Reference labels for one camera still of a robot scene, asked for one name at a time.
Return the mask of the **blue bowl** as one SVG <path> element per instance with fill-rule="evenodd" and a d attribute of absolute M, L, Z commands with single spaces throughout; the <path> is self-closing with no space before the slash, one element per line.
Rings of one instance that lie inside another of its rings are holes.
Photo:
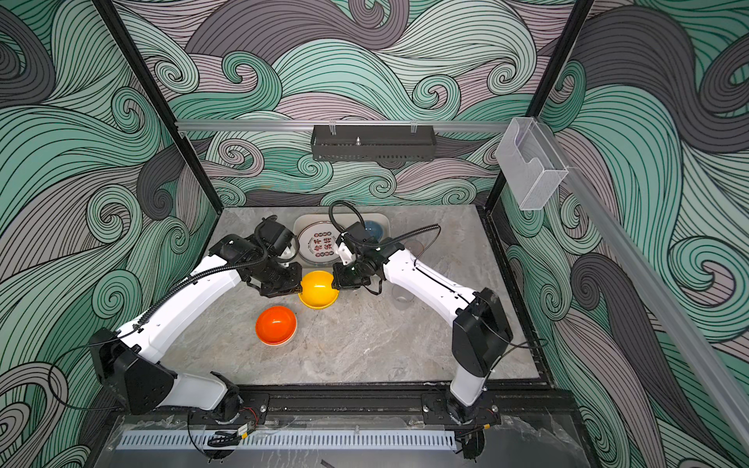
<path fill-rule="evenodd" d="M 384 238 L 383 226 L 374 220 L 365 220 L 365 229 L 369 236 L 374 238 L 377 242 Z"/>

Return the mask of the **yellow bowl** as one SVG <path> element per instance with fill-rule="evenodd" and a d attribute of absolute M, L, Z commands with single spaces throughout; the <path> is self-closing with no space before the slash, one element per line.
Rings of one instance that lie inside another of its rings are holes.
<path fill-rule="evenodd" d="M 339 290 L 334 285 L 332 273 L 324 270 L 308 272 L 302 277 L 302 291 L 298 294 L 300 301 L 314 310 L 325 309 L 333 305 L 339 297 Z"/>

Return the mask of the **orange bowl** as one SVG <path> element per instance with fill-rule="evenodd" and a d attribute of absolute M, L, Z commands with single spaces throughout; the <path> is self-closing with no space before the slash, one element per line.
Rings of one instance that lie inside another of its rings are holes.
<path fill-rule="evenodd" d="M 296 335 L 296 314 L 285 306 L 273 306 L 261 312 L 255 331 L 259 341 L 267 346 L 282 346 Z"/>

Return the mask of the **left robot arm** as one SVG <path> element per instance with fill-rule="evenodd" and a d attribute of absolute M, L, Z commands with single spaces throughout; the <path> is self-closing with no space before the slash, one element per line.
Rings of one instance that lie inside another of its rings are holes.
<path fill-rule="evenodd" d="M 300 292 L 297 251 L 296 235 L 276 216 L 264 218 L 247 237 L 224 236 L 185 279 L 138 318 L 91 337 L 99 383 L 131 415 L 185 408 L 206 411 L 220 423 L 234 421 L 243 406 L 236 384 L 218 372 L 193 376 L 170 370 L 162 358 L 211 304 L 241 284 L 263 298 Z"/>

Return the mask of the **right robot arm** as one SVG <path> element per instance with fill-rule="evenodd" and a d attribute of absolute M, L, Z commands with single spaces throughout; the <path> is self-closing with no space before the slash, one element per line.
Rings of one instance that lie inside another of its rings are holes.
<path fill-rule="evenodd" d="M 449 401 L 455 410 L 473 409 L 491 371 L 511 345 L 513 333 L 501 300 L 489 288 L 464 287 L 425 265 L 397 238 L 378 241 L 361 220 L 342 227 L 335 252 L 333 288 L 368 290 L 372 278 L 400 287 L 422 301 L 452 328 L 452 353 L 456 375 Z"/>

